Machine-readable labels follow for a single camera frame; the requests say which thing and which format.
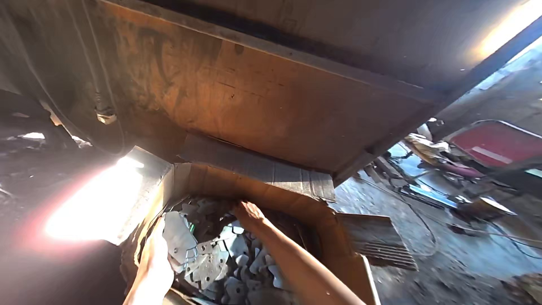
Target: wire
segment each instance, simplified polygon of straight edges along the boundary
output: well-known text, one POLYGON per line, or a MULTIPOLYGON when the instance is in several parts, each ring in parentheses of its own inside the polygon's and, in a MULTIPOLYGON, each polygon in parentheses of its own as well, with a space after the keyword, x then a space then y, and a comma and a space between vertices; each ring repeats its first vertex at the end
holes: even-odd
POLYGON ((400 201, 402 201, 403 203, 405 203, 406 205, 408 205, 408 206, 410 207, 410 209, 412 210, 412 212, 414 213, 414 215, 416 215, 416 216, 421 220, 421 222, 423 223, 423 225, 427 228, 427 230, 428 230, 429 233, 431 234, 431 241, 433 242, 433 245, 434 245, 433 250, 432 250, 430 253, 420 253, 420 252, 415 253, 415 252, 413 252, 412 254, 417 255, 417 256, 426 256, 426 257, 429 257, 429 256, 433 256, 433 255, 435 255, 435 254, 437 253, 437 251, 438 251, 438 242, 437 242, 437 239, 436 239, 436 237, 435 237, 435 234, 433 233, 433 231, 431 230, 431 228, 429 227, 429 225, 425 222, 425 220, 420 216, 420 214, 418 213, 419 211, 416 211, 416 210, 414 209, 414 207, 411 206, 411 204, 409 204, 406 200, 404 200, 404 198, 402 197, 402 195, 401 195, 401 197, 399 198, 399 197, 396 196, 396 194, 391 193, 391 192, 389 192, 389 191, 387 191, 387 190, 381 188, 380 186, 378 186, 378 185, 376 185, 376 184, 374 184, 374 183, 372 183, 372 182, 370 182, 370 181, 367 181, 367 180, 365 180, 365 179, 363 179, 363 178, 361 178, 361 177, 359 177, 358 179, 367 182, 368 184, 372 185, 373 187, 376 187, 376 188, 380 189, 381 191, 383 191, 383 192, 385 192, 385 193, 388 193, 389 195, 393 196, 394 198, 399 199, 400 201))
POLYGON ((525 252, 524 252, 517 244, 521 244, 521 245, 524 245, 524 246, 528 246, 528 247, 532 247, 532 248, 536 248, 536 249, 540 249, 540 250, 542 250, 542 247, 537 247, 537 246, 525 244, 525 243, 519 242, 519 241, 517 241, 517 240, 514 240, 514 238, 515 238, 515 239, 526 240, 526 241, 528 241, 528 242, 535 242, 535 243, 542 243, 542 240, 530 239, 530 238, 523 238, 523 237, 517 237, 517 236, 511 236, 511 235, 508 235, 508 234, 506 234, 506 232, 505 232, 501 227, 499 227, 497 224, 490 223, 489 221, 487 221, 487 223, 489 223, 489 224, 495 226, 495 228, 497 228, 497 230, 500 231, 502 234, 499 234, 499 233, 492 233, 492 232, 486 232, 486 231, 482 231, 482 230, 475 230, 475 229, 472 229, 472 228, 465 228, 465 227, 462 227, 462 226, 459 226, 459 225, 456 225, 456 224, 450 224, 450 223, 447 223, 447 222, 445 222, 445 221, 436 219, 436 218, 434 218, 434 217, 428 215, 427 213, 423 212, 422 210, 413 207, 411 204, 409 204, 408 202, 406 202, 403 198, 397 197, 396 194, 391 193, 391 192, 385 190, 384 188, 382 188, 382 187, 380 187, 380 186, 378 186, 378 185, 376 185, 376 184, 374 184, 374 183, 372 183, 372 182, 370 182, 370 181, 367 181, 367 180, 362 179, 362 178, 358 178, 358 179, 360 179, 360 180, 362 180, 362 181, 364 181, 364 182, 370 184, 370 185, 373 186, 373 187, 376 187, 376 188, 382 190, 383 192, 388 193, 389 195, 392 195, 393 197, 395 197, 395 198, 397 198, 397 199, 400 199, 403 203, 405 203, 406 205, 408 205, 408 206, 412 209, 412 211, 416 214, 416 216, 418 216, 422 221, 423 221, 422 217, 421 217, 420 215, 418 215, 418 213, 415 212, 416 210, 417 210, 417 212, 419 212, 420 214, 423 214, 424 216, 426 216, 427 218, 433 220, 434 222, 436 222, 436 223, 438 223, 438 224, 440 224, 440 225, 446 226, 446 227, 448 227, 448 226, 454 226, 454 227, 460 228, 460 229, 465 230, 465 231, 478 232, 478 233, 484 233, 484 234, 487 234, 487 235, 495 235, 495 236, 506 237, 506 238, 510 239, 510 240, 514 243, 514 246, 515 246, 521 253, 523 253, 524 255, 529 256, 529 257, 532 257, 532 258, 535 258, 535 259, 542 259, 542 257, 535 257, 535 256, 533 256, 533 255, 530 255, 530 254, 528 254, 528 253, 525 253, 525 252))
MULTIPOLYGON (((62 112, 61 108, 58 106, 58 104, 55 102, 54 98, 51 96, 51 94, 49 93, 49 91, 47 90, 45 84, 43 83, 43 80, 41 79, 41 77, 39 76, 37 70, 36 70, 36 67, 34 66, 34 64, 32 63, 31 59, 30 59, 30 56, 28 55, 28 52, 27 52, 27 49, 24 45, 24 42, 23 42, 23 39, 21 37, 21 34, 19 33, 17 27, 15 26, 13 20, 11 19, 12 17, 5 11, 5 9, 3 9, 3 13, 4 15, 6 16, 6 19, 9 21, 9 23, 11 24, 11 26, 13 27, 14 29, 14 32, 16 33, 16 36, 18 38, 18 41, 20 43, 20 50, 21 50, 21 54, 25 60, 25 62, 27 63, 28 65, 28 68, 30 69, 30 72, 32 72, 32 75, 34 75, 34 77, 36 78, 38 84, 40 85, 41 89, 43 90, 43 92, 45 93, 45 95, 47 96, 47 98, 49 99, 49 101, 52 103, 52 105, 57 109, 58 113, 64 118, 64 120, 66 122, 68 122, 78 133, 80 133, 81 135, 83 135, 85 138, 87 138, 88 140, 92 139, 86 132, 82 131, 79 127, 77 127, 77 125, 75 125, 73 123, 72 120, 70 120, 68 118, 68 116, 66 116, 64 114, 64 112, 62 112)), ((100 147, 99 145, 96 145, 95 143, 92 143, 93 146, 95 146, 98 150, 104 152, 104 153, 107 153, 107 154, 110 154, 110 155, 114 155, 114 156, 118 156, 118 155, 121 155, 123 152, 124 152, 124 132, 122 131, 122 125, 120 124, 120 120, 119 120, 119 127, 120 127, 120 130, 121 130, 121 138, 122 138, 122 146, 121 146, 121 150, 119 152, 110 152, 109 150, 107 149, 104 149, 102 147, 100 147)))
POLYGON ((514 246, 516 247, 516 249, 518 249, 519 252, 523 253, 523 254, 526 255, 526 256, 529 256, 529 257, 531 257, 531 258, 534 258, 534 259, 542 259, 542 257, 539 257, 539 256, 533 256, 533 255, 530 255, 530 254, 528 254, 528 253, 525 253, 525 251, 523 251, 523 249, 520 248, 520 246, 518 246, 518 244, 522 244, 522 245, 529 246, 529 247, 534 247, 534 248, 537 248, 537 249, 542 249, 542 248, 535 247, 535 246, 531 246, 531 245, 527 245, 527 244, 518 242, 517 240, 513 240, 512 237, 506 236, 504 230, 503 230, 500 226, 498 226, 498 225, 496 225, 496 224, 493 224, 493 223, 491 223, 491 224, 495 227, 495 229, 497 229, 499 232, 503 233, 503 236, 505 236, 505 237, 507 237, 509 240, 511 240, 511 241, 513 242, 514 246))

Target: concrete floor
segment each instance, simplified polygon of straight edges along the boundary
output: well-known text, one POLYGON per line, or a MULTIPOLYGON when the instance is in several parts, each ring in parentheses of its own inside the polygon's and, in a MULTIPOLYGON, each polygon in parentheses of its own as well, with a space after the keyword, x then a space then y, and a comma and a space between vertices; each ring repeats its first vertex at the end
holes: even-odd
MULTIPOLYGON (((419 163, 416 156, 411 158, 412 164, 419 163)), ((398 196, 369 184, 374 181, 363 171, 359 174, 360 178, 352 177, 336 189, 337 203, 333 208, 344 213, 391 217, 420 269, 416 272, 372 266, 382 304, 521 304, 503 290, 501 281, 510 281, 512 276, 542 272, 541 259, 527 257, 506 237, 456 234, 431 218, 464 227, 468 227, 468 224, 446 210, 403 197, 414 208, 431 216, 421 214, 420 218, 398 196)), ((431 176, 424 178, 434 185, 431 176)), ((386 189, 384 183, 378 186, 386 189)), ((531 210, 524 211, 522 202, 525 200, 519 199, 514 204, 514 210, 520 217, 533 214, 532 209, 540 210, 542 206, 531 204, 531 210)), ((519 227, 514 224, 521 222, 515 218, 501 221, 499 225, 519 236, 522 230, 518 230, 519 227)), ((530 226, 539 227, 532 222, 530 226)), ((498 233, 492 227, 482 229, 498 233)), ((526 253, 540 257, 541 253, 535 253, 532 248, 519 246, 526 253)))
MULTIPOLYGON (((124 299, 125 284, 119 273, 120 250, 117 247, 107 242, 92 242, 62 245, 49 252, 47 249, 54 244, 47 247, 42 243, 41 247, 34 247, 31 236, 20 234, 28 228, 29 219, 40 211, 46 198, 57 192, 67 183, 65 178, 77 171, 76 159, 75 156, 43 152, 40 160, 48 162, 32 164, 22 159, 20 162, 26 164, 25 167, 0 176, 2 187, 12 190, 18 198, 0 214, 2 229, 10 232, 3 235, 0 250, 0 298, 6 303, 119 304, 124 299)), ((338 187, 338 201, 333 208, 345 213, 390 216, 420 268, 419 271, 406 271, 373 266, 382 304, 519 304, 503 290, 500 281, 508 281, 515 275, 542 272, 542 260, 528 258, 504 237, 455 234, 422 215, 429 231, 399 198, 363 180, 372 182, 361 172, 360 179, 350 178, 338 187)), ((433 218, 467 225, 447 211, 404 199, 433 218)), ((535 214, 537 205, 529 206, 532 209, 529 213, 535 214)), ((522 248, 538 255, 530 248, 522 248)))

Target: corrugated cardboard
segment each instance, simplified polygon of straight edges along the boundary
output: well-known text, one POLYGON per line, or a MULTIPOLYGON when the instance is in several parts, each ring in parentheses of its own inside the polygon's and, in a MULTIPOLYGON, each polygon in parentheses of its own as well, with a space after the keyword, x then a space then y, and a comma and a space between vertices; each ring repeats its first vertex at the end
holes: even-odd
POLYGON ((263 208, 289 214, 312 227, 320 238, 321 261, 367 305, 379 305, 367 259, 356 253, 335 211, 321 199, 206 164, 177 163, 164 176, 151 212, 124 247, 124 275, 131 285, 144 235, 168 199, 187 194, 246 199, 263 208))

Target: metal sheet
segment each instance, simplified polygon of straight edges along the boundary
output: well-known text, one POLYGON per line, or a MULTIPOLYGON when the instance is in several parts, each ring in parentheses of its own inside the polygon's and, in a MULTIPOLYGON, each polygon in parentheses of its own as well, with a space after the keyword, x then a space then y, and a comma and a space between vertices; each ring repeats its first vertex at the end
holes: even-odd
POLYGON ((165 213, 164 222, 162 236, 167 242, 167 252, 180 264, 177 272, 181 272, 184 270, 187 259, 195 258, 195 252, 190 250, 196 247, 196 239, 190 233, 186 220, 180 216, 179 212, 165 213))

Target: cardboard box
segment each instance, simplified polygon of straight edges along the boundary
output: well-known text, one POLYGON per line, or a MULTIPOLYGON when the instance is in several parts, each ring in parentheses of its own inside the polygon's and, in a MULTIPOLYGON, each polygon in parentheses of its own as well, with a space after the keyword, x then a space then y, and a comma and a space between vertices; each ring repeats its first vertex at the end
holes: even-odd
MULTIPOLYGON (((134 148, 129 156, 140 155, 142 151, 142 149, 134 148)), ((209 160, 201 161, 201 163, 192 160, 192 162, 176 163, 169 167, 170 170, 156 185, 158 191, 154 192, 147 216, 132 232, 130 238, 122 244, 124 249, 121 269, 127 279, 128 287, 131 286, 137 272, 136 265, 139 262, 144 236, 152 226, 155 216, 160 214, 168 202, 172 203, 175 199, 187 194, 198 194, 244 198, 260 207, 284 212, 299 219, 317 232, 321 245, 321 261, 324 265, 367 305, 379 305, 380 301, 367 259, 355 252, 349 233, 341 224, 340 213, 328 207, 324 199, 326 196, 334 197, 331 177, 322 173, 305 173, 301 169, 289 169, 286 171, 289 177, 295 177, 291 175, 291 170, 296 170, 301 178, 305 174, 317 179, 298 181, 296 181, 297 178, 283 179, 284 176, 280 175, 276 169, 284 164, 277 165, 278 161, 265 160, 263 163, 255 161, 254 164, 246 167, 243 164, 247 164, 247 160, 254 160, 245 156, 246 152, 235 152, 234 149, 229 153, 229 163, 224 160, 214 160, 213 163, 218 165, 211 166, 203 164, 211 163, 209 160), (225 164, 229 170, 219 168, 224 167, 225 164), (260 170, 256 171, 254 166, 260 166, 260 170), (268 169, 273 171, 271 176, 266 174, 268 169)), ((183 155, 186 160, 188 154, 181 153, 181 156, 183 155)))

